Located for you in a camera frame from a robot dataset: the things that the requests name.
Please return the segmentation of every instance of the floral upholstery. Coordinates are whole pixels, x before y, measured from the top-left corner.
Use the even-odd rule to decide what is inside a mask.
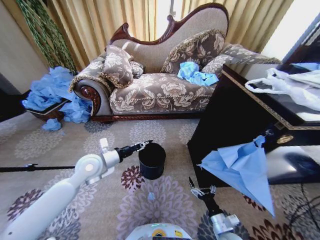
[[[132,83],[133,74],[129,60],[132,57],[117,46],[107,45],[104,67],[101,76],[116,88],[126,88]]]
[[[274,57],[267,57],[250,51],[240,44],[227,44],[221,54],[229,55],[235,58],[235,62],[239,64],[280,64],[281,61]]]
[[[184,62],[195,62],[201,70],[220,53],[224,43],[224,35],[215,29],[189,37],[171,50],[161,73],[178,74],[180,64]]]
[[[79,81],[88,79],[103,84],[109,92],[112,92],[114,86],[110,85],[105,79],[101,77],[105,59],[106,53],[104,52],[94,60],[92,60],[85,69],[83,69],[77,76],[72,79],[68,91],[71,93],[75,89]]]
[[[221,75],[224,64],[280,64],[276,58],[269,58],[250,51],[240,44],[227,44],[221,54],[210,61],[203,69],[203,73]]]
[[[215,74],[217,77],[221,75],[222,67],[224,64],[236,64],[240,60],[225,54],[220,54],[216,56],[212,61],[210,61],[205,67],[202,69],[203,73],[206,74]]]
[[[138,79],[141,77],[142,74],[144,74],[145,66],[143,66],[141,63],[136,61],[130,61],[130,66],[134,79]]]
[[[126,88],[115,88],[110,106],[114,114],[201,111],[214,89],[215,85],[195,85],[176,74],[148,73]]]

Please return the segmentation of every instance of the throw pillow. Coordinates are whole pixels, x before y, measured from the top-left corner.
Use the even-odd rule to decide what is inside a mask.
[[[221,75],[222,67],[224,64],[237,64],[240,60],[225,54],[220,54],[211,60],[202,69],[203,73],[215,74],[217,77]]]
[[[141,63],[136,61],[130,61],[130,66],[134,79],[138,79],[141,77],[142,74],[144,74],[145,66],[143,66]]]
[[[222,50],[225,36],[216,29],[206,30],[187,38],[175,46],[166,58],[161,73],[177,74],[180,64],[195,62],[201,70]]]
[[[133,82],[130,66],[132,57],[123,49],[108,45],[101,77],[110,81],[116,88],[126,88]]]
[[[227,44],[221,54],[238,59],[239,64],[280,64],[281,61],[274,57],[267,57],[250,51],[240,44]]]

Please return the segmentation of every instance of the black cup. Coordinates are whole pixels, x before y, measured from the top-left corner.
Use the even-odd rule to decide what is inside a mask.
[[[139,151],[140,173],[146,179],[154,180],[164,172],[166,151],[157,143],[151,142]]]

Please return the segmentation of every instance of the wicker basket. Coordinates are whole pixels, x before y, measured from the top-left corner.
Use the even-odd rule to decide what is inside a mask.
[[[25,110],[27,110],[28,112],[36,116],[38,119],[41,119],[45,122],[48,119],[57,119],[58,121],[60,121],[61,119],[64,118],[65,114],[62,111],[59,111],[59,109],[61,109],[62,106],[67,102],[69,102],[69,100],[64,99],[62,102],[58,102],[43,111],[36,111],[33,109],[27,109],[27,108]]]

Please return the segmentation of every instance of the carpet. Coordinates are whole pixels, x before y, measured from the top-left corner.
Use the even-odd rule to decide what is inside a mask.
[[[98,154],[100,138],[107,137],[111,148],[152,139],[166,151],[160,178],[144,179],[139,172],[138,154],[134,153],[107,178],[82,185],[76,198],[39,239],[54,236],[61,240],[123,240],[139,225],[165,222],[181,226],[194,239],[212,240],[212,223],[206,206],[191,194],[188,181],[190,176],[197,184],[186,143],[198,121],[64,122],[61,130],[46,132],[41,129],[44,122],[27,112],[0,123],[0,165],[72,166],[86,154]],[[319,146],[308,146],[305,150],[319,161]],[[72,173],[73,170],[0,173],[0,230],[52,185]],[[319,186],[305,184],[305,197],[311,200],[318,196]],[[289,225],[296,208],[306,202],[300,184],[272,185],[270,190],[275,218],[230,187],[218,188],[215,200],[226,213],[238,216],[241,223],[234,232],[244,240],[320,239],[310,213]],[[154,193],[154,200],[148,199],[149,192]],[[303,206],[298,213],[307,210]],[[312,213],[320,224],[320,208],[313,208]]]

